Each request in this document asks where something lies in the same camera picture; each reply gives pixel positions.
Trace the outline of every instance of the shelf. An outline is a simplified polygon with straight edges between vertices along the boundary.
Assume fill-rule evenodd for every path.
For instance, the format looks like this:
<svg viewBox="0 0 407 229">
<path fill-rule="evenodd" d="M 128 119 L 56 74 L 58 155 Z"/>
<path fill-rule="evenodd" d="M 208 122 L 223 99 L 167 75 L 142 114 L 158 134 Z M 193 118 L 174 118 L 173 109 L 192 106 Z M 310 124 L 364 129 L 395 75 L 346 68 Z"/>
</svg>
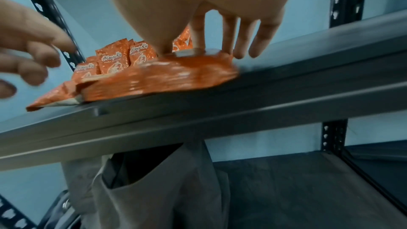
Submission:
<svg viewBox="0 0 407 229">
<path fill-rule="evenodd" d="M 406 18 L 402 11 L 272 44 L 220 87 L 8 120 L 0 170 L 407 109 Z M 296 62 L 277 66 L 283 59 Z"/>
<path fill-rule="evenodd" d="M 228 173 L 229 228 L 407 227 L 407 217 L 334 155 L 215 163 Z"/>
</svg>

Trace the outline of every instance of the gray bag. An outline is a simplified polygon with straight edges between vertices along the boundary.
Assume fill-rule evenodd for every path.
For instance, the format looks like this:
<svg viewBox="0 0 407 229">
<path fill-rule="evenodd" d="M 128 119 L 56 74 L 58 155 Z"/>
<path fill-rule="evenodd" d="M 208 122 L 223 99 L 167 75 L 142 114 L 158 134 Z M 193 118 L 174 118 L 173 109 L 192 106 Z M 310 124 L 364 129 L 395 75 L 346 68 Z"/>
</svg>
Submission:
<svg viewBox="0 0 407 229">
<path fill-rule="evenodd" d="M 101 229 L 226 229 L 228 176 L 205 142 L 115 154 L 92 185 Z"/>
</svg>

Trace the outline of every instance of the person's right hand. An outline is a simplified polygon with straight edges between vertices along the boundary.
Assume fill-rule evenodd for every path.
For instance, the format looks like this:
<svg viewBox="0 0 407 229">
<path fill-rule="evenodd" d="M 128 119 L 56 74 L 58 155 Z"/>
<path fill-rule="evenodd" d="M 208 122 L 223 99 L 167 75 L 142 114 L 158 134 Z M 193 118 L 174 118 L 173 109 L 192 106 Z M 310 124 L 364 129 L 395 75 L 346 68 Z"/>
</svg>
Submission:
<svg viewBox="0 0 407 229">
<path fill-rule="evenodd" d="M 75 52 L 71 38 L 40 13 L 10 0 L 0 0 L 0 73 L 14 73 L 29 85 L 40 85 L 48 76 L 47 67 L 61 64 L 55 49 Z M 16 56 L 8 50 L 29 53 L 33 59 Z M 17 89 L 0 79 L 0 99 Z"/>
<path fill-rule="evenodd" d="M 282 22 L 287 0 L 113 0 L 121 14 L 158 54 L 172 51 L 174 40 L 189 23 L 194 47 L 205 48 L 205 13 L 216 9 L 223 16 L 222 50 L 243 58 L 257 20 L 260 28 L 249 54 L 257 57 L 269 45 Z M 237 19 L 240 28 L 234 46 Z"/>
</svg>

